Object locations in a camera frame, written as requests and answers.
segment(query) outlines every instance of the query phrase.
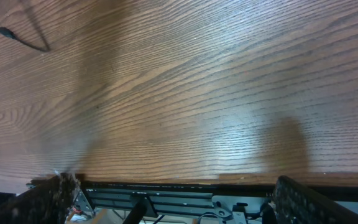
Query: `brown wood surface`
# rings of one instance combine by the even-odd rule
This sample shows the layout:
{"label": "brown wood surface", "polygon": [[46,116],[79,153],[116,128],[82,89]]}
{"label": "brown wood surface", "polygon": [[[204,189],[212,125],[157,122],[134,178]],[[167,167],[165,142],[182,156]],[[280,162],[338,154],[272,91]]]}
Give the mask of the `brown wood surface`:
{"label": "brown wood surface", "polygon": [[358,185],[358,1],[0,0],[0,191]]}

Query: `wooden table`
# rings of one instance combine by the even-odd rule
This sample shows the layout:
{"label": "wooden table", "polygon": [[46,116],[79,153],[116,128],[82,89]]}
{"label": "wooden table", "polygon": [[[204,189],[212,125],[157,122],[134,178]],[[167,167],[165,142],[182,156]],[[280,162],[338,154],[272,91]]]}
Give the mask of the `wooden table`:
{"label": "wooden table", "polygon": [[358,1],[0,0],[0,191],[358,186]]}

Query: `wood grain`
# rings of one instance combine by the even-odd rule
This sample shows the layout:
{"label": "wood grain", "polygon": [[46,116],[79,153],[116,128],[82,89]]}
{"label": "wood grain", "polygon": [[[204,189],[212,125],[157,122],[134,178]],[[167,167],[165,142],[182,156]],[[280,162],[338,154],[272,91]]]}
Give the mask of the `wood grain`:
{"label": "wood grain", "polygon": [[358,1],[0,0],[0,191],[358,186]]}

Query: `black cable tip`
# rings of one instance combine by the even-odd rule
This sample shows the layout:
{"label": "black cable tip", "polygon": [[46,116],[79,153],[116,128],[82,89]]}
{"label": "black cable tip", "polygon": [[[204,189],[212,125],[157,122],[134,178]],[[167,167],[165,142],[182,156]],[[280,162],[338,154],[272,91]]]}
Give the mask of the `black cable tip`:
{"label": "black cable tip", "polygon": [[6,27],[0,27],[0,34],[4,35],[5,37],[8,37],[10,39],[16,40],[15,34]]}

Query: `wooden tabletop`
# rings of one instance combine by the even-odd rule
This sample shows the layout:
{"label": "wooden tabletop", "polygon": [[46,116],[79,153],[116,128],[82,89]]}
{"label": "wooden tabletop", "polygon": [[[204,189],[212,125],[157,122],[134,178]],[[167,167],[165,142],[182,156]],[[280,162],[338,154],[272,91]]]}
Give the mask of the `wooden tabletop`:
{"label": "wooden tabletop", "polygon": [[0,0],[0,191],[358,186],[358,1]]}

